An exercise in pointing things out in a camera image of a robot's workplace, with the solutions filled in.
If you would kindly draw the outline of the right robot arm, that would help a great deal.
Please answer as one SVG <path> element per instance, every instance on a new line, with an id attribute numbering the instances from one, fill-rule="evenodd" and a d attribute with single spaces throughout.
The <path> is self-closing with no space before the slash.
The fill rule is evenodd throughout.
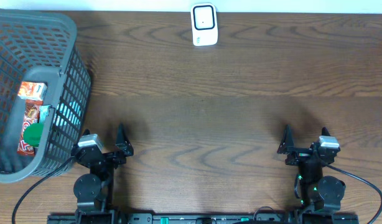
<path id="1" fill-rule="evenodd" d="M 294 194 L 301 199 L 301 208 L 289 212 L 284 218 L 288 223 L 333 223 L 334 213 L 341 208 L 345 183 L 330 175 L 323 175 L 323 168 L 333 163 L 340 145 L 327 128 L 322 128 L 318 140 L 308 148 L 296 147 L 290 127 L 278 147 L 278 154 L 285 154 L 285 164 L 297 166 Z"/>

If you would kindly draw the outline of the small orange snack packet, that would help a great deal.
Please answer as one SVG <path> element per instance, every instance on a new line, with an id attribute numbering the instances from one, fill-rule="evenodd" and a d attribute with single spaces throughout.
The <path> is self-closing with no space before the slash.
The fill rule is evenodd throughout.
<path id="1" fill-rule="evenodd" d="M 46 92 L 47 85 L 45 83 L 22 82 L 17 95 L 23 100 L 43 101 Z"/>

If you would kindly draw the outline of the green lid jar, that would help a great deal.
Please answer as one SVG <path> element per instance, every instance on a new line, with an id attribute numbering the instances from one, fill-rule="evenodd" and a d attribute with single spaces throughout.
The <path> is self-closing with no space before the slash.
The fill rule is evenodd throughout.
<path id="1" fill-rule="evenodd" d="M 42 137 L 44 125 L 41 123 L 34 123 L 24 130 L 24 142 L 30 146 L 38 147 Z"/>

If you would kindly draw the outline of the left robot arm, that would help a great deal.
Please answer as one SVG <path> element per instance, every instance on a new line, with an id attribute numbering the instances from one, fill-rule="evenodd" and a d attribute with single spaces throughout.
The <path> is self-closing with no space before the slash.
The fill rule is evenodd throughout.
<path id="1" fill-rule="evenodd" d="M 114 171 L 134 154 L 134 148 L 118 126 L 113 152 L 102 152 L 103 143 L 97 134 L 86 130 L 74 146 L 72 156 L 77 164 L 90 170 L 79 177 L 73 186 L 77 198 L 76 223 L 127 223 L 128 218 L 113 205 Z"/>

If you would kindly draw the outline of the teal wet wipes pack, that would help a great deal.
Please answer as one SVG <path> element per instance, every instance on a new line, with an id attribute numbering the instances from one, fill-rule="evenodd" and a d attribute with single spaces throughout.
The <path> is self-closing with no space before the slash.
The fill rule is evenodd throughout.
<path id="1" fill-rule="evenodd" d="M 82 109 L 76 101 L 70 102 L 69 105 L 60 103 L 58 105 L 58 112 L 61 113 L 63 118 L 59 118 L 58 115 L 55 115 L 54 123 L 56 126 L 65 126 L 68 124 L 68 121 L 74 125 L 80 124 Z"/>

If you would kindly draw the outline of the red Top snack bag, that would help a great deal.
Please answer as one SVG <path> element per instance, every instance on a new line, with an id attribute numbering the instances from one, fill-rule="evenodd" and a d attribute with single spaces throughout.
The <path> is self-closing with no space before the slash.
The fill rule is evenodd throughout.
<path id="1" fill-rule="evenodd" d="M 24 141 L 24 132 L 32 124 L 38 123 L 40 118 L 40 107 L 43 101 L 26 100 L 24 119 L 22 122 L 21 136 L 17 153 L 22 156 L 34 156 L 34 147 Z"/>

